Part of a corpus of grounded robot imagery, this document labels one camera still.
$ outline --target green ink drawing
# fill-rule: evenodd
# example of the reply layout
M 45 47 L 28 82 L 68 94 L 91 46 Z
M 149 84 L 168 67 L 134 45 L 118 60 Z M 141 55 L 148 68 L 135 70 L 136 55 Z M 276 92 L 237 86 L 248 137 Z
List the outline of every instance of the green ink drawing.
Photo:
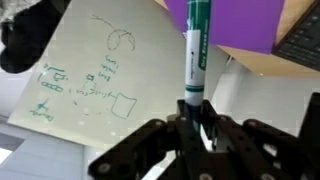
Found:
M 55 81 L 67 80 L 66 75 L 59 74 L 59 73 L 55 73 L 54 76 L 53 76 L 53 79 L 54 79 Z
M 111 60 L 110 58 L 109 58 L 109 55 L 106 55 L 106 61 L 107 62 L 110 62 L 110 63 L 112 63 L 112 64 L 117 64 L 117 61 L 114 61 L 114 60 Z
M 87 75 L 87 80 L 93 81 L 93 80 L 94 80 L 94 76 L 91 75 L 91 74 L 88 74 L 88 75 Z
M 45 112 L 47 112 L 48 108 L 45 105 L 47 104 L 48 101 L 49 99 L 46 99 L 43 103 L 38 104 L 36 111 L 40 111 L 41 109 L 44 109 Z
M 107 65 L 101 64 L 101 66 L 106 72 L 111 72 L 112 74 L 116 74 L 116 71 L 108 67 Z
M 50 74 L 52 75 L 51 77 L 53 78 L 53 81 L 58 82 L 58 81 L 64 81 L 64 80 L 68 80 L 68 78 L 66 77 L 66 75 L 64 74 L 64 70 L 62 69 L 58 69 L 55 67 L 50 67 L 48 64 L 45 64 L 43 66 L 43 68 L 45 68 L 46 70 L 43 71 L 39 76 L 38 76 L 38 82 L 40 82 L 41 78 L 44 77 L 44 75 L 47 77 L 49 73 L 53 73 Z M 43 87 L 49 88 L 51 90 L 54 90 L 56 92 L 62 92 L 63 88 L 57 84 L 52 84 L 49 80 L 47 81 L 42 81 L 41 85 Z
M 83 96 L 88 96 L 88 93 L 87 92 L 84 92 L 84 91 L 81 91 L 81 90 L 77 90 L 77 93 L 78 94 L 81 94 Z
M 103 98 L 106 98 L 108 95 L 108 93 L 104 93 Z
M 99 72 L 99 77 L 104 78 L 107 82 L 109 82 L 109 81 L 110 81 L 110 79 L 111 79 L 111 77 L 110 77 L 110 76 L 107 76 L 107 75 L 105 75 L 105 74 L 102 74 L 101 72 Z
M 50 84 L 48 82 L 41 82 L 41 85 L 44 86 L 44 87 L 47 87 L 49 89 L 52 89 L 54 91 L 57 91 L 57 92 L 62 92 L 63 91 L 62 87 L 60 87 L 58 85 Z
M 111 112 L 121 119 L 127 119 L 136 103 L 137 99 L 129 98 L 122 93 L 119 93 L 112 105 Z
M 40 79 L 42 78 L 43 75 L 45 75 L 48 71 L 50 70 L 54 70 L 54 71 L 58 71 L 58 72 L 64 72 L 64 70 L 62 69 L 58 69 L 58 68 L 55 68 L 55 67 L 49 67 L 49 65 L 46 63 L 43 68 L 46 69 L 46 71 L 43 71 L 39 76 L 38 76 L 38 82 L 40 81 Z
M 118 47 L 121 45 L 121 40 L 124 37 L 127 37 L 128 42 L 131 43 L 132 51 L 135 50 L 136 40 L 135 40 L 134 36 L 132 35 L 132 33 L 128 32 L 124 29 L 115 28 L 110 22 L 98 17 L 97 15 L 92 15 L 92 19 L 103 22 L 112 29 L 112 32 L 109 34 L 108 39 L 107 39 L 107 47 L 109 50 L 111 50 L 111 51 L 117 50 Z
M 112 92 L 109 92 L 108 97 L 113 97 L 113 98 L 117 98 L 118 95 L 113 95 Z
M 96 90 L 95 89 L 90 89 L 90 94 L 95 94 L 96 93 Z
M 53 116 L 50 116 L 47 114 L 49 108 L 46 107 L 46 104 L 48 101 L 49 101 L 49 99 L 46 99 L 43 103 L 38 104 L 35 110 L 30 110 L 29 112 L 31 112 L 33 116 L 44 117 L 49 122 L 53 121 Z

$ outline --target green marker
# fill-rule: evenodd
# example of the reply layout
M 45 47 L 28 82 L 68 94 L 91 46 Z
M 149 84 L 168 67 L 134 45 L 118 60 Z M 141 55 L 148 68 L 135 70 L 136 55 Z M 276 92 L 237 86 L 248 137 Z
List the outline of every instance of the green marker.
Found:
M 185 101 L 197 115 L 203 102 L 211 0 L 188 0 Z

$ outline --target screw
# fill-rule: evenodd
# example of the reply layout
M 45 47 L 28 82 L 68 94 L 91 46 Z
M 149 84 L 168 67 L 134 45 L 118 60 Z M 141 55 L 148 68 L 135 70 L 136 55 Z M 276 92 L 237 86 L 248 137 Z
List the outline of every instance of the screw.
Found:
M 157 125 L 157 126 L 161 126 L 161 125 L 162 125 L 162 122 L 161 122 L 161 121 L 157 121 L 157 122 L 156 122 L 156 125 Z
M 261 175 L 261 180 L 276 180 L 272 175 L 264 173 Z
M 210 174 L 203 173 L 200 174 L 199 180 L 213 180 L 213 178 L 210 176 Z
M 226 121 L 226 120 L 227 120 L 227 118 L 226 118 L 225 116 L 220 116 L 220 120 L 222 120 L 222 121 Z
M 256 123 L 256 122 L 254 122 L 254 121 L 249 121 L 249 125 L 250 125 L 250 126 L 256 126 L 256 125 L 257 125 L 257 123 Z
M 98 172 L 101 173 L 101 174 L 105 174 L 107 173 L 109 170 L 110 170 L 110 164 L 108 163 L 104 163 L 104 164 L 101 164 L 99 167 L 98 167 Z

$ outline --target paper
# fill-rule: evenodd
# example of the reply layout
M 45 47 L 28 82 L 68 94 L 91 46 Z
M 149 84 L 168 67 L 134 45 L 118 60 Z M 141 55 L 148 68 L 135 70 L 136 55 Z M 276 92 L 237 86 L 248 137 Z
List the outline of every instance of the paper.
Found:
M 209 48 L 205 98 L 226 60 Z M 9 123 L 108 149 L 176 112 L 184 71 L 185 39 L 155 2 L 72 1 Z
M 181 32 L 187 0 L 165 0 Z M 284 0 L 212 0 L 209 43 L 270 54 Z

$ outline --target purple paper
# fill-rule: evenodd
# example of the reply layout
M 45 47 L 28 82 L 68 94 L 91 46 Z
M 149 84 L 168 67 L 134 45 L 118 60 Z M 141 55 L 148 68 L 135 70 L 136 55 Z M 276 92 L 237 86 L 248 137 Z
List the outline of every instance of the purple paper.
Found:
M 181 32 L 187 30 L 187 0 L 165 0 Z M 284 0 L 212 0 L 209 43 L 270 54 Z

